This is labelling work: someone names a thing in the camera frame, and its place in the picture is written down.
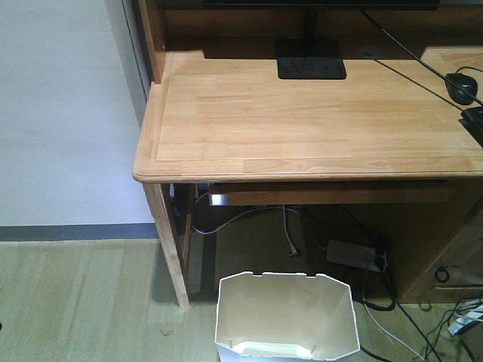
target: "desk drawer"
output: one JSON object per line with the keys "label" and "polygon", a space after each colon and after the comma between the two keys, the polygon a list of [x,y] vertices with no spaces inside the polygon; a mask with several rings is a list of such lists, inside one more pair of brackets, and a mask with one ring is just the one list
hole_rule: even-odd
{"label": "desk drawer", "polygon": [[210,184],[211,205],[381,204],[447,202],[449,181]]}

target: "computer mouse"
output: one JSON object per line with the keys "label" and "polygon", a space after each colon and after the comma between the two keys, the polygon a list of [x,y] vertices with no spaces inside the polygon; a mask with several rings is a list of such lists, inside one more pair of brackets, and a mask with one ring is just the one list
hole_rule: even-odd
{"label": "computer mouse", "polygon": [[455,83],[458,88],[464,89],[467,93],[474,97],[476,97],[476,94],[478,93],[478,83],[476,80],[469,75],[462,73],[448,73],[445,79],[446,89],[448,90],[448,93],[453,101],[463,104],[464,106],[471,104],[473,98],[467,94],[464,94],[464,92],[462,92],[460,89],[453,86],[448,79]]}

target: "gray baseboard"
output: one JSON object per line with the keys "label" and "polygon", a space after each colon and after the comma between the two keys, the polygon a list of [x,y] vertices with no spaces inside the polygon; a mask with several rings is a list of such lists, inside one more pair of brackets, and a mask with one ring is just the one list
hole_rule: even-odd
{"label": "gray baseboard", "polygon": [[0,241],[156,239],[154,223],[0,226]]}

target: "white power strip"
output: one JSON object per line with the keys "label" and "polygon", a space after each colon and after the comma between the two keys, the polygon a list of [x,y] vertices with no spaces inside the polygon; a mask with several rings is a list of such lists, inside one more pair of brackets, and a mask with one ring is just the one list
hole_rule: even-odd
{"label": "white power strip", "polygon": [[476,323],[476,321],[473,321],[472,319],[483,320],[483,304],[466,313],[465,317],[459,317],[458,319],[456,319],[455,322],[453,322],[449,326],[448,332],[452,336],[463,332],[464,330],[466,330],[466,327],[469,327],[470,324]]}
{"label": "white power strip", "polygon": [[[360,269],[369,269],[373,272],[380,272],[374,263],[377,254],[372,247],[362,247],[337,240],[329,240],[327,245],[327,260]],[[386,254],[383,255],[386,265]]]}

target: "white trash can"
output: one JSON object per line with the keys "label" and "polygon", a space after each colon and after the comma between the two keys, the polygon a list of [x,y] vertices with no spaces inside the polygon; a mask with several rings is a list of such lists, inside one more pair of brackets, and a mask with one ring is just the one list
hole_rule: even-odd
{"label": "white trash can", "polygon": [[346,357],[360,349],[350,286],[322,274],[223,278],[215,342],[221,362]]}

